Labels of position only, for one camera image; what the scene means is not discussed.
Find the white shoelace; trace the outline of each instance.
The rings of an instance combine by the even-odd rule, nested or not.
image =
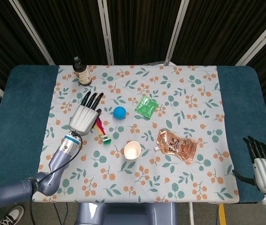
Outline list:
[[[13,221],[8,216],[3,218],[0,222],[0,225],[11,225],[11,224],[13,224]]]

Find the black fingertip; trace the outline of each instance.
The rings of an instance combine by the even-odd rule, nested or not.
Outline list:
[[[251,142],[251,143],[254,143],[254,140],[251,136],[247,136],[248,137],[248,140]]]
[[[86,105],[86,102],[87,102],[90,94],[91,94],[91,91],[88,91],[87,94],[85,95],[85,97],[83,98],[82,102],[81,102],[82,106]]]
[[[91,105],[92,105],[92,103],[93,103],[93,100],[95,99],[95,96],[96,96],[96,95],[97,95],[97,93],[95,92],[95,93],[91,96],[91,98],[89,99],[89,101],[88,101],[86,107],[88,107],[88,108],[91,107]]]
[[[99,95],[99,96],[96,98],[96,100],[94,101],[94,103],[93,103],[91,109],[93,109],[93,110],[96,109],[96,107],[98,106],[98,104],[99,104],[101,98],[103,97],[103,95],[104,95],[104,93],[100,93],[100,95]]]
[[[255,140],[255,144],[257,145],[257,149],[260,152],[261,157],[266,158],[266,151],[262,147],[261,142],[258,142],[257,140]]]
[[[248,144],[248,141],[249,141],[249,140],[247,140],[245,137],[243,137],[242,139],[243,139],[243,141],[244,141],[246,144]]]

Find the sneaker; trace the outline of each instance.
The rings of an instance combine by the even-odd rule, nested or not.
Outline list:
[[[24,208],[21,205],[13,208],[1,221],[0,225],[15,225],[23,216]]]

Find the bottle cap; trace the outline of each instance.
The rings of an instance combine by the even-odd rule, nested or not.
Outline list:
[[[74,58],[73,58],[73,62],[74,62],[74,63],[80,63],[80,62],[81,62],[80,57],[78,57],[78,56],[74,57]]]

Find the toy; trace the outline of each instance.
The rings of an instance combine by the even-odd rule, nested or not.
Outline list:
[[[100,139],[103,141],[104,144],[109,144],[111,143],[111,138],[109,138],[109,136],[105,133],[105,130],[101,124],[101,120],[98,117],[96,120],[96,123],[94,125],[94,128],[97,129],[99,131],[99,137]]]
[[[125,118],[127,111],[125,108],[118,106],[114,109],[113,115],[116,119],[122,120]]]

